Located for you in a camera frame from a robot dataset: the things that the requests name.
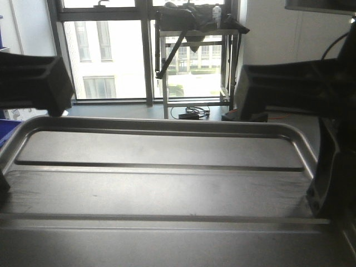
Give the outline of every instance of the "bottle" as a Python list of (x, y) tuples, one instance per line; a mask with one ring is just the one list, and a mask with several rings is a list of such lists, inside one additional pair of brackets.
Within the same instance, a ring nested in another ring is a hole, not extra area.
[(216, 26), (220, 29), (221, 24), (221, 7), (219, 4), (216, 4), (215, 7), (212, 9), (212, 18), (216, 22)]

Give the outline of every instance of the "black bag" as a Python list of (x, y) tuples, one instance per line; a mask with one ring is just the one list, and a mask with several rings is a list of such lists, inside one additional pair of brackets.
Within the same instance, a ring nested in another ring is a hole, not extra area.
[[(169, 64), (171, 63), (175, 53), (180, 47), (184, 38), (187, 42), (202, 42), (204, 36), (186, 36), (187, 31), (209, 32), (217, 29), (217, 24), (212, 17), (213, 5), (202, 4), (194, 5), (191, 3), (183, 4), (183, 7), (178, 7), (171, 2), (165, 3), (156, 14), (156, 78), (162, 79)], [(221, 14), (221, 29), (238, 29), (240, 32), (239, 43), (241, 42), (241, 34), (246, 34), (250, 30), (239, 24), (230, 14), (224, 16)], [(174, 45), (170, 55), (160, 69), (160, 46), (159, 46), (159, 31), (180, 31), (178, 41)], [(199, 45), (191, 45), (190, 49), (195, 53), (198, 51)]]
[(216, 22), (212, 18), (213, 5), (183, 4), (178, 7), (171, 2), (167, 2), (160, 8), (160, 27), (162, 31), (183, 31), (197, 30), (202, 32), (216, 29)]

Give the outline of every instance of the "building window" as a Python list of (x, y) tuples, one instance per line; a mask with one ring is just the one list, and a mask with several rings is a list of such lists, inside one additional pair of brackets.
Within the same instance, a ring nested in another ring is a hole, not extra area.
[(111, 77), (84, 77), (87, 99), (116, 98), (115, 79)]
[(89, 43), (85, 21), (76, 21), (74, 25), (76, 29), (80, 61), (90, 62)]
[(178, 61), (179, 72), (187, 72), (187, 60)]
[(213, 58), (221, 57), (221, 46), (212, 46), (212, 57)]
[(180, 47), (178, 49), (178, 59), (184, 60), (187, 58), (187, 48), (186, 47)]
[(97, 21), (98, 39), (100, 45), (100, 54), (102, 61), (111, 61), (111, 44), (107, 21)]
[(209, 58), (209, 46), (202, 46), (201, 47), (201, 57), (206, 59)]

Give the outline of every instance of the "red wire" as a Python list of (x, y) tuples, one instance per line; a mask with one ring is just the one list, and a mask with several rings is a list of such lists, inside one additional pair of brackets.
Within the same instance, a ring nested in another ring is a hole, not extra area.
[(269, 120), (280, 120), (281, 118), (287, 118), (288, 116), (290, 116), (290, 114), (287, 114), (287, 115), (282, 116), (282, 117), (268, 118), (268, 119), (269, 119)]

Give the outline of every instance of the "black device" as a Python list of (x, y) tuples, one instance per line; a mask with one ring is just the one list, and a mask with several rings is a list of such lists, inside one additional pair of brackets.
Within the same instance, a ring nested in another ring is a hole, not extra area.
[(0, 108), (34, 107), (61, 116), (73, 93), (61, 57), (0, 53)]
[(197, 113), (183, 113), (183, 114), (179, 114), (178, 118), (181, 120), (198, 120), (199, 114), (197, 114)]

